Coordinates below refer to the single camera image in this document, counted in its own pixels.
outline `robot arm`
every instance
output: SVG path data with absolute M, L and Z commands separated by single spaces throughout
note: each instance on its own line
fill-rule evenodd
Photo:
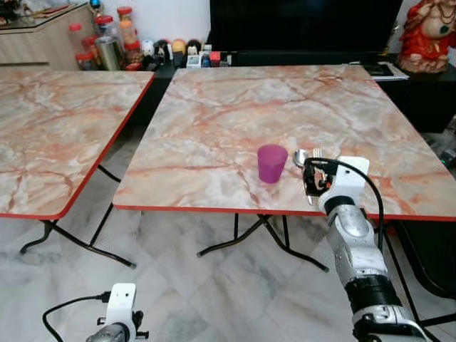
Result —
M 105 326 L 86 342 L 134 342 L 138 338 L 149 338 L 148 332 L 139 332 L 143 312 L 133 312 L 135 304 L 136 285 L 116 284 L 106 310 L 106 317 L 98 319 L 98 325 Z
M 368 160 L 339 160 L 367 174 Z M 307 195 L 319 196 L 318 206 L 328 215 L 326 238 L 351 304 L 353 335 L 359 341 L 428 341 L 397 297 L 373 227 L 358 206 L 364 179 L 344 166 L 310 159 L 304 163 L 304 182 Z

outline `fork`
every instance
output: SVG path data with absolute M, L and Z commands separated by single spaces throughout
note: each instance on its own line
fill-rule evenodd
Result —
M 323 158 L 323 150 L 321 148 L 314 148 L 313 157 L 314 158 Z

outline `table top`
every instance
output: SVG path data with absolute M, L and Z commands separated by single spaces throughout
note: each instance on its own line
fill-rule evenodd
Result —
M 152 76 L 2 71 L 0 217 L 63 217 Z
M 257 150 L 289 151 L 275 185 Z M 386 218 L 456 221 L 456 181 L 360 66 L 179 70 L 115 194 L 121 209 L 319 215 L 297 148 L 370 160 Z M 362 205 L 378 216 L 366 186 Z

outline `red bottle cap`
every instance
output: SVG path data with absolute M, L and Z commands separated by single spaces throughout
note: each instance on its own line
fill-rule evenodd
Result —
M 70 27 L 70 31 L 72 31 L 72 32 L 80 31 L 83 28 L 81 23 L 74 23 L 74 24 L 71 24 L 69 27 Z
M 87 52 L 87 53 L 78 53 L 75 55 L 76 60 L 78 61 L 90 61 L 93 59 L 93 53 Z
M 95 18 L 95 22 L 97 24 L 108 24 L 108 23 L 112 23 L 113 21 L 114 21 L 114 19 L 112 16 L 97 16 Z
M 90 48 L 92 45 L 95 45 L 95 40 L 97 39 L 97 36 L 90 36 L 90 37 L 85 37 L 81 40 L 81 43 L 83 44 L 84 49 Z
M 121 16 L 125 15 L 125 14 L 129 14 L 131 12 L 133 12 L 133 9 L 129 6 L 119 7 L 117 9 L 117 13 L 119 13 Z
M 137 50 L 141 47 L 140 41 L 136 41 L 135 43 L 132 44 L 124 44 L 125 50 Z
M 128 64 L 125 69 L 126 71 L 138 71 L 142 68 L 142 64 L 141 63 L 131 63 L 131 64 Z

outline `wooden cabinet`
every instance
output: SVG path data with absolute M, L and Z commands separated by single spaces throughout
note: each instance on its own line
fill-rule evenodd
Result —
M 68 26 L 79 22 L 94 34 L 88 4 L 73 5 L 48 19 L 20 18 L 0 26 L 0 71 L 8 69 L 79 70 Z

